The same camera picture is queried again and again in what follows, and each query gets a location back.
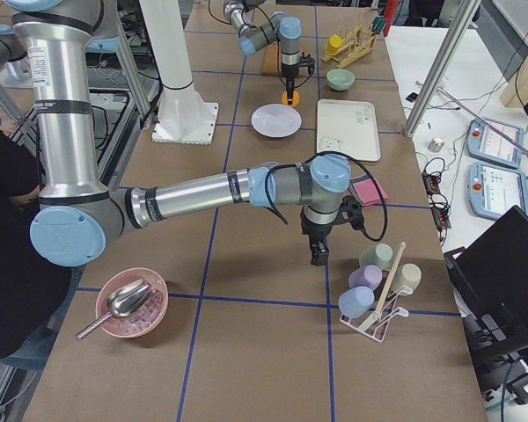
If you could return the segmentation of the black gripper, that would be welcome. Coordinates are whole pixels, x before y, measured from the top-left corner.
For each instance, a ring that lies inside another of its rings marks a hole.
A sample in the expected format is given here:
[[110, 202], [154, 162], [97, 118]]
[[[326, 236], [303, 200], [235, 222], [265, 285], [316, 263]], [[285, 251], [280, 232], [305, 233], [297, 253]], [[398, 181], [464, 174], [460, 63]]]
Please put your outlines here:
[[294, 101], [294, 83], [299, 77], [299, 66], [297, 64], [281, 64], [281, 74], [284, 83], [286, 84], [285, 104], [293, 105]]
[[311, 265], [325, 266], [328, 263], [329, 249], [326, 246], [326, 237], [330, 234], [334, 224], [318, 224], [307, 217], [301, 220], [302, 233], [308, 236], [311, 251]]

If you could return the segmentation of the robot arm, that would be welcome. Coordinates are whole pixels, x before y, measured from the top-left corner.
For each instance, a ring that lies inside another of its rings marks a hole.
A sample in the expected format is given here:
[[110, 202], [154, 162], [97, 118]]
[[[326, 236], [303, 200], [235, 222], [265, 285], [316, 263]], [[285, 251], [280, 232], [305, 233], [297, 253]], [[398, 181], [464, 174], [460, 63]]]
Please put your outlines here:
[[296, 78], [304, 65], [300, 47], [301, 24], [296, 17], [282, 11], [274, 12], [262, 25], [254, 24], [248, 17], [252, 9], [259, 9], [263, 1], [224, 1], [224, 20], [238, 35], [238, 46], [244, 57], [255, 55], [265, 47], [276, 43], [280, 55], [280, 77], [285, 86], [286, 106], [298, 104]]
[[299, 205], [312, 263], [327, 262], [326, 236], [350, 217], [350, 166], [344, 155], [323, 152], [306, 163], [110, 191], [99, 180], [85, 50], [94, 41], [117, 46], [116, 3], [12, 1], [10, 8], [14, 33], [25, 41], [29, 54], [47, 176], [40, 212], [29, 229], [43, 258], [59, 266], [80, 266], [130, 230], [176, 215], [247, 203], [271, 211]]

